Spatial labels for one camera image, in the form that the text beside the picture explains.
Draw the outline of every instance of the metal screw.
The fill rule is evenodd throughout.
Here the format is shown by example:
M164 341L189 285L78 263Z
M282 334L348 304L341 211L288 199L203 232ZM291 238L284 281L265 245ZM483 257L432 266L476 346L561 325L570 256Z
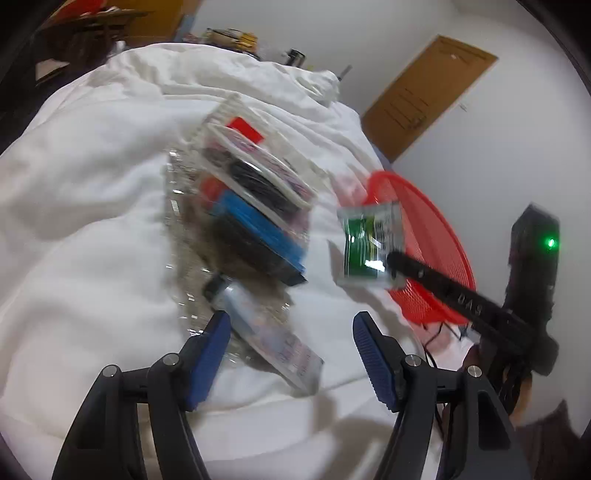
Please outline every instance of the metal screw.
M103 377L113 377L117 373L117 367L114 365L107 365L103 369Z
M421 357L417 355L407 355L404 361L411 367L418 367L421 363Z
M471 377L478 378L482 376L482 370L480 370L480 367L478 367L477 365L470 365L467 370L468 375L470 375Z
M176 365L178 363L178 360L179 358L176 353L169 353L168 355L164 355L164 358L162 359L164 365L168 365L170 367Z

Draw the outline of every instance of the white bedding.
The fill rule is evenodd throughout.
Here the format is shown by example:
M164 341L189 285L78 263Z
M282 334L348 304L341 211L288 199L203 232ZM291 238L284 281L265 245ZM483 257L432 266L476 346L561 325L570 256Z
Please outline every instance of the white bedding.
M0 431L34 480L51 478L102 367L146 367L186 340L166 269L164 150L231 92L321 168L381 168L357 114L331 102L334 75L185 44L124 52L64 87L0 157ZM385 291L335 284L336 209L334 194L322 194L308 283L290 289L290 322L326 362L321 392L295 398L276 374L221 370L189 416L213 479L373 477L395 416L375 398L352 319L368 310L407 352L417 347ZM440 366L457 368L467 347L448 349ZM434 478L439 449L434 434L423 478Z

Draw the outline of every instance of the plastic packaging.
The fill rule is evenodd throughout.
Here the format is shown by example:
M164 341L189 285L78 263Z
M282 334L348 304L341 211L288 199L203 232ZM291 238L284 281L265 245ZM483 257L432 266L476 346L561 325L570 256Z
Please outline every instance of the plastic packaging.
M202 166L236 194L284 230L310 211L315 192L281 160L232 128L207 131Z
M343 208L338 211L345 232L343 271L339 285L404 288L406 278L386 269L394 250L404 251L402 214L398 202Z
M261 273L292 287L304 283L304 250L281 229L231 190L222 193L212 208L213 231Z
M167 164L165 223L173 257L167 268L173 274L171 293L181 307L180 320L191 335L200 335L213 310L203 297L203 287L217 271L240 278L252 295L277 323L287 325L291 304L279 284L264 278L213 235L210 215L202 208L199 173L187 164L185 153L171 150ZM232 334L226 357L231 362L257 362L258 354Z
M167 267L175 273L173 291L192 335L212 314L202 290L216 272L239 280L267 316L289 330L285 285L305 281L301 259L309 211L326 178L239 94L170 150L166 222L174 258ZM263 202L261 181L282 195L287 207ZM237 336L228 353L235 360L259 358Z
M239 282L218 275L207 284L204 295L215 309L229 313L234 331L293 386L308 395L318 392L324 361L269 317Z

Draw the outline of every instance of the blue gripper pad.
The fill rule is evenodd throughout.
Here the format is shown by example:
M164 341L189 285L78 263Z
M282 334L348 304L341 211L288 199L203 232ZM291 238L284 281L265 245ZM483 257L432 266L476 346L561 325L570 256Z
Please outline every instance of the blue gripper pad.
M385 403L390 411L396 412L398 401L394 394L392 372L365 323L363 313L358 313L353 319L353 340L378 400Z
M219 310L213 314L203 333L194 337L199 339L201 349L190 371L190 388L184 402L187 411L195 410L207 398L230 341L230 330L230 316Z

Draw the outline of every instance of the white wall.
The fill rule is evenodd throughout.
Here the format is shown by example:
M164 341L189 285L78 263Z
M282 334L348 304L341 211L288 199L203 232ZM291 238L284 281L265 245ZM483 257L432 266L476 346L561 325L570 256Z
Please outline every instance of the white wall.
M300 50L314 70L351 64L341 98L364 113L456 13L450 0L205 0L192 33L236 28Z
M538 22L517 0L453 0L462 14L479 15L497 22L516 27L539 40L545 41L556 50L560 46L546 27Z
M439 206L479 289L508 279L509 233L529 202L557 215L560 263L549 331L560 356L536 377L528 418L566 398L573 427L591 417L591 97L567 57L536 36L461 15L441 33L499 57L393 168Z

